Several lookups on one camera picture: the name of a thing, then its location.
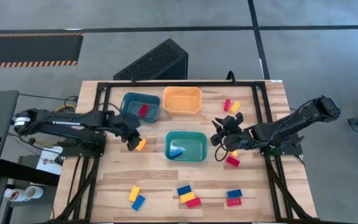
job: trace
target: red lego brick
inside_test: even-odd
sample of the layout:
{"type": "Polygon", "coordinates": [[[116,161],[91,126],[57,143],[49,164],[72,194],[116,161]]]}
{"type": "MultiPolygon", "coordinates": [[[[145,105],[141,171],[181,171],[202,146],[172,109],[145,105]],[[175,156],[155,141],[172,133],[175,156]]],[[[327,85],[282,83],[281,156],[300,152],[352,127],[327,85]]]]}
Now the red lego brick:
{"type": "Polygon", "coordinates": [[[148,110],[149,110],[149,106],[143,105],[139,110],[139,116],[144,117],[148,110]]]}
{"type": "Polygon", "coordinates": [[[201,200],[200,198],[194,198],[191,199],[190,201],[187,201],[186,204],[188,208],[197,207],[198,205],[201,205],[201,200]]]}
{"type": "Polygon", "coordinates": [[[238,161],[237,159],[235,159],[231,156],[227,157],[226,162],[232,164],[234,167],[239,167],[239,165],[240,165],[240,161],[238,161]]]}
{"type": "Polygon", "coordinates": [[[228,207],[241,205],[241,198],[228,198],[226,202],[228,207]]]}
{"type": "Polygon", "coordinates": [[[229,111],[229,107],[230,107],[230,99],[227,99],[226,102],[224,103],[224,111],[229,111]]]}

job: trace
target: gray floor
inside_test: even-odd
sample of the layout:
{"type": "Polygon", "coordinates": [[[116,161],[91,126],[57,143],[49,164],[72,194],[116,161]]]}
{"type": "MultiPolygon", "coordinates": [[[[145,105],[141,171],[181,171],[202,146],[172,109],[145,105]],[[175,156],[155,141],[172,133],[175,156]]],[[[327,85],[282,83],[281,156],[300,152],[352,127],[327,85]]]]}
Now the gray floor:
{"type": "MultiPolygon", "coordinates": [[[[255,0],[260,26],[358,25],[358,1],[255,0]]],[[[251,25],[247,1],[207,0],[0,0],[0,29],[66,29],[152,26],[251,25]]],[[[358,30],[261,32],[271,79],[283,80],[291,107],[321,94],[342,117],[301,134],[306,171],[317,214],[323,220],[358,223],[358,134],[347,118],[358,112],[358,30]]],[[[251,31],[85,34],[75,67],[0,68],[0,90],[67,97],[83,80],[110,80],[137,57],[172,38],[189,52],[190,79],[261,79],[251,31]]],[[[55,109],[62,102],[20,97],[17,111],[55,109]]],[[[9,140],[2,157],[30,152],[9,140]]],[[[18,208],[11,223],[46,220],[50,206],[18,208]]]]}

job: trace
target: orange bin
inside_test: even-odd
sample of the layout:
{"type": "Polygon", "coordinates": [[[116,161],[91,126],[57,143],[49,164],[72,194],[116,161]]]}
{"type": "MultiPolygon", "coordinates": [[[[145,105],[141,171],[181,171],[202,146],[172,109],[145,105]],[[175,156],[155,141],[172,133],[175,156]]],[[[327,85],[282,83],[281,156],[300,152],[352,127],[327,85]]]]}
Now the orange bin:
{"type": "Polygon", "coordinates": [[[197,87],[168,86],[164,89],[162,106],[169,113],[196,114],[201,109],[201,90],[197,87]]]}

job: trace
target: wooden tabletop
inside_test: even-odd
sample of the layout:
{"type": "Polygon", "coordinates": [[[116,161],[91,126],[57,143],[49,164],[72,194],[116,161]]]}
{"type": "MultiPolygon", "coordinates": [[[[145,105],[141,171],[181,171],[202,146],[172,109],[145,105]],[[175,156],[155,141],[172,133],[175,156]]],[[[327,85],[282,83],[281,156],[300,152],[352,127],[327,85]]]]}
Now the wooden tabletop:
{"type": "MultiPolygon", "coordinates": [[[[83,82],[78,100],[77,113],[93,108],[97,82],[83,82]]],[[[267,93],[273,119],[290,113],[282,82],[266,81],[267,93]]],[[[234,116],[224,112],[226,99],[241,103],[239,112],[244,115],[242,128],[257,124],[251,87],[202,86],[202,108],[196,115],[172,115],[160,105],[156,123],[142,122],[138,129],[147,139],[142,152],[128,151],[126,144],[114,135],[107,135],[104,156],[100,159],[91,222],[251,222],[275,220],[264,158],[259,150],[238,150],[240,167],[233,168],[225,162],[216,162],[215,147],[208,140],[208,155],[197,163],[173,162],[164,156],[165,136],[170,131],[197,131],[209,139],[215,129],[214,118],[234,116]],[[132,186],[140,187],[145,202],[139,211],[131,208],[128,201],[132,186]],[[180,203],[177,188],[191,185],[202,201],[202,206],[187,209],[180,203]],[[227,207],[226,192],[242,190],[242,205],[227,207]]],[[[114,87],[110,103],[121,104],[128,92],[155,95],[162,99],[164,87],[114,87]]],[[[262,112],[263,100],[259,93],[262,112]]],[[[66,207],[68,191],[77,158],[65,160],[56,193],[54,209],[56,215],[66,207]]],[[[316,216],[313,199],[302,163],[294,156],[282,156],[289,191],[311,216],[316,216]]],[[[72,195],[80,178],[81,164],[77,170],[72,195]]],[[[285,207],[278,190],[282,216],[285,207]]],[[[87,193],[81,204],[81,215],[85,214],[87,193]]]]}

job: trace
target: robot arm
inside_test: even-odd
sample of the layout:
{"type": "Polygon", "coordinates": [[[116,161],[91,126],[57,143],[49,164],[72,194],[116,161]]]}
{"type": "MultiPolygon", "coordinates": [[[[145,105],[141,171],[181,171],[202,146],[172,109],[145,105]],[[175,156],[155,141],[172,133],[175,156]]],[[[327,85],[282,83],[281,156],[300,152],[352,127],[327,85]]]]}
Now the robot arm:
{"type": "Polygon", "coordinates": [[[238,127],[243,122],[241,113],[236,114],[236,118],[227,116],[224,119],[216,118],[216,132],[211,137],[213,146],[218,144],[225,145],[227,151],[236,149],[257,149],[263,146],[279,146],[289,137],[309,125],[321,121],[331,122],[338,119],[341,114],[340,109],[332,99],[325,96],[307,101],[300,106],[293,114],[281,118],[272,123],[256,124],[242,130],[238,127]]]}
{"type": "Polygon", "coordinates": [[[140,126],[132,114],[115,115],[113,111],[89,111],[85,114],[55,113],[30,109],[20,112],[14,119],[14,130],[20,136],[45,133],[66,137],[58,145],[64,147],[63,156],[100,156],[104,152],[106,135],[103,131],[121,137],[132,151],[139,144],[140,126]]]}

